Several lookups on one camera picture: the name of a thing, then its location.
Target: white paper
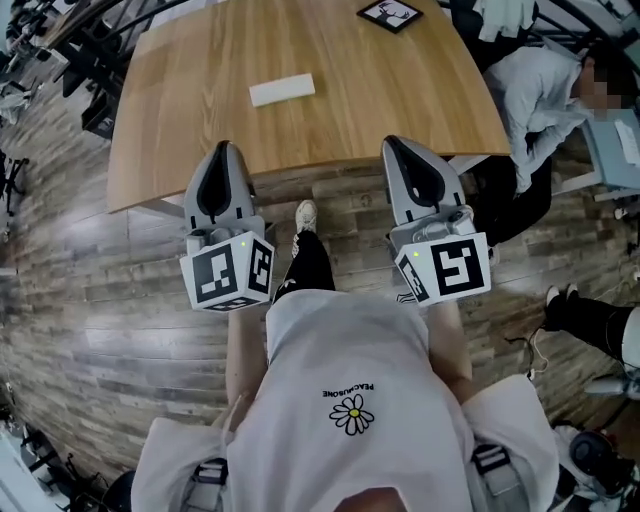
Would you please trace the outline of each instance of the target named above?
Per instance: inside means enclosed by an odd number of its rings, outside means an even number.
[[[616,119],[613,124],[620,137],[624,159],[631,165],[640,166],[640,150],[638,150],[638,141],[633,128],[625,124],[622,119]]]
[[[299,98],[300,96],[309,96],[315,93],[316,89],[313,85],[311,73],[290,76],[249,87],[251,103],[254,107]]]

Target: framed picture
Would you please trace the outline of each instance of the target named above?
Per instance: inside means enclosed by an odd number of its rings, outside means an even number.
[[[422,12],[400,0],[378,0],[358,11],[358,16],[397,34],[420,18]]]

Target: person wearing white t-shirt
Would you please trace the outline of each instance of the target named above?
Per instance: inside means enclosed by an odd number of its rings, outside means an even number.
[[[294,258],[266,316],[266,350],[259,308],[229,315],[231,407],[216,421],[226,418],[229,431],[226,503],[234,511],[471,512],[466,468],[483,439],[528,462],[527,510],[546,511],[558,454],[531,383],[513,376],[474,386],[454,302],[430,307],[425,325],[414,306],[335,291],[316,217],[312,201],[296,212]],[[142,454],[134,512],[179,510],[185,484],[167,474],[207,457],[199,455],[207,427],[171,422],[159,431],[154,424]]]

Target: black pants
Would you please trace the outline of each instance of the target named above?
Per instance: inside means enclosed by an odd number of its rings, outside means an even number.
[[[518,197],[516,168],[508,156],[494,156],[474,168],[480,185],[476,229],[490,247],[506,242],[538,222],[551,207],[551,158],[531,176],[531,186]]]
[[[599,300],[583,299],[572,293],[560,295],[547,307],[546,329],[567,331],[576,338],[622,361],[622,336],[631,307],[611,306]]]
[[[302,231],[296,235],[298,254],[287,271],[283,283],[273,298],[275,304],[280,297],[296,290],[335,290],[329,255],[318,235],[312,231]]]

